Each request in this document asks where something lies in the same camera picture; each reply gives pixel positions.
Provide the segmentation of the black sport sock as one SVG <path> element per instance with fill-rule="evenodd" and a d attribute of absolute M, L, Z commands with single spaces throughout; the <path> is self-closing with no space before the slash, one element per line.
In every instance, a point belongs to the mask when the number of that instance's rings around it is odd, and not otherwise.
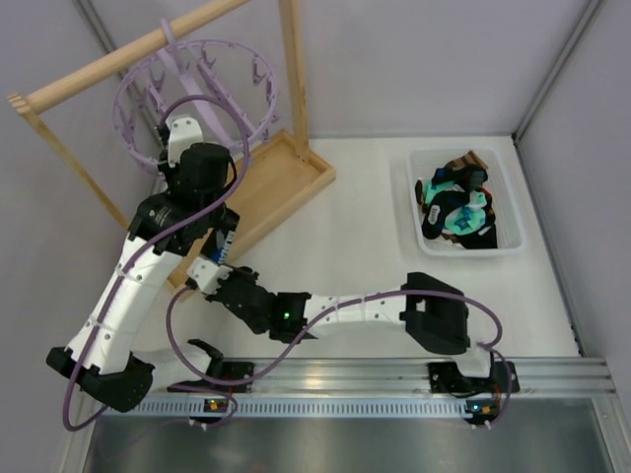
<path fill-rule="evenodd" d="M 211 234 L 210 259 L 217 263 L 226 262 L 230 249 L 235 239 L 240 217 L 227 217 L 222 224 L 215 228 Z"/>
<path fill-rule="evenodd" d="M 496 216 L 491 193 L 484 187 L 487 170 L 477 165 L 443 167 L 424 182 L 417 180 L 415 198 L 427 240 L 442 237 L 465 249 L 497 246 Z"/>

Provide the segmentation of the mint green sock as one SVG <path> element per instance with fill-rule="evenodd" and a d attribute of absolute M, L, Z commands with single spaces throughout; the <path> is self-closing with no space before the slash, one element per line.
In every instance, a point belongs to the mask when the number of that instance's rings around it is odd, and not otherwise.
<path fill-rule="evenodd" d="M 427 221 L 442 233 L 468 235 L 491 224 L 492 195 L 485 189 L 467 191 L 455 181 L 423 185 Z"/>

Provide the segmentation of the brown striped sock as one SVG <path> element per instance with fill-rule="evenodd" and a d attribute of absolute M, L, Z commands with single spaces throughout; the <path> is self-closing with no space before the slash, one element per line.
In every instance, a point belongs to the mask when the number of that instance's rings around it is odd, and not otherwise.
<path fill-rule="evenodd" d="M 484 170 L 488 170 L 487 164 L 473 150 L 469 150 L 464 155 L 454 160 L 454 165 L 456 168 L 477 166 Z"/>

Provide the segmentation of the purple round clip hanger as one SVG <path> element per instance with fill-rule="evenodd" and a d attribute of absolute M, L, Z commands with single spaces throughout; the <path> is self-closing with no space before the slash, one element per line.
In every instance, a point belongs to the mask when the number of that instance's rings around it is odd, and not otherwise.
<path fill-rule="evenodd" d="M 255 147 L 269 139 L 269 128 L 278 120 L 278 83 L 268 61 L 245 44 L 220 39 L 177 40 L 170 23 L 161 20 L 164 47 L 128 68 L 119 82 L 112 105 L 112 126 L 123 148 L 149 174 L 159 174 L 166 149 L 158 128 L 168 119 L 192 116 L 203 138 L 228 148 L 243 150 L 243 138 Z M 239 53 L 250 59 L 252 84 L 265 86 L 266 112 L 257 119 L 248 116 L 228 86 L 227 75 L 215 67 L 226 54 Z M 152 118 L 161 151 L 151 155 L 136 142 L 137 121 Z"/>

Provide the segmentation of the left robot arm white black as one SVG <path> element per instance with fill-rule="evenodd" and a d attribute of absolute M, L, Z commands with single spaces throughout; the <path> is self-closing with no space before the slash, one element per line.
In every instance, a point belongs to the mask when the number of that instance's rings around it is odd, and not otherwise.
<path fill-rule="evenodd" d="M 147 197 L 128 227 L 120 259 L 95 309 L 65 347 L 50 350 L 46 362 L 87 394 L 118 412 L 128 412 L 154 388 L 175 383 L 162 353 L 144 361 L 131 345 L 144 316 L 171 273 L 192 249 L 204 269 L 225 262 L 239 215 L 225 203 L 237 180 L 229 150 L 194 143 L 174 165 L 159 169 L 166 190 Z"/>

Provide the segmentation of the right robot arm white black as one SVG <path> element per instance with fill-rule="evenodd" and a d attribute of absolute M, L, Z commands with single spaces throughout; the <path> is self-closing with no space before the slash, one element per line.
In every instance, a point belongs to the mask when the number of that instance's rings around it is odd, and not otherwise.
<path fill-rule="evenodd" d="M 473 300 L 426 273 L 409 273 L 397 290 L 347 297 L 272 293 L 257 284 L 257 277 L 247 267 L 208 263 L 193 280 L 207 301 L 222 304 L 252 333 L 277 342 L 297 345 L 361 328 L 396 331 L 431 354 L 451 358 L 465 377 L 492 373 L 492 355 L 468 335 Z"/>

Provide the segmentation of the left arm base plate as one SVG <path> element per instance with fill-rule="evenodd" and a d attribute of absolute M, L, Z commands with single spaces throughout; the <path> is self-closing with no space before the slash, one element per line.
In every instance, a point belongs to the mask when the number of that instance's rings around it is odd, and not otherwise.
<path fill-rule="evenodd" d="M 213 362 L 207 375 L 223 380 L 247 380 L 254 373 L 255 364 L 252 362 Z M 183 381 L 176 385 L 169 386 L 167 392 L 210 392 L 218 391 L 222 393 L 246 393 L 249 390 L 249 382 L 236 386 L 224 386 L 210 383 L 206 380 Z"/>

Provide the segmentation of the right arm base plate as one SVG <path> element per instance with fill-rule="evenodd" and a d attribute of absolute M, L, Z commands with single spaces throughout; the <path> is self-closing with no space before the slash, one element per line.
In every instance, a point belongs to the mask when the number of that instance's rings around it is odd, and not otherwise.
<path fill-rule="evenodd" d="M 472 397 L 480 394 L 506 394 L 508 391 L 521 391 L 519 378 L 512 362 L 493 362 L 487 377 L 467 377 L 462 375 L 454 362 L 430 363 L 428 373 L 430 390 L 434 394 L 449 394 L 456 398 Z"/>

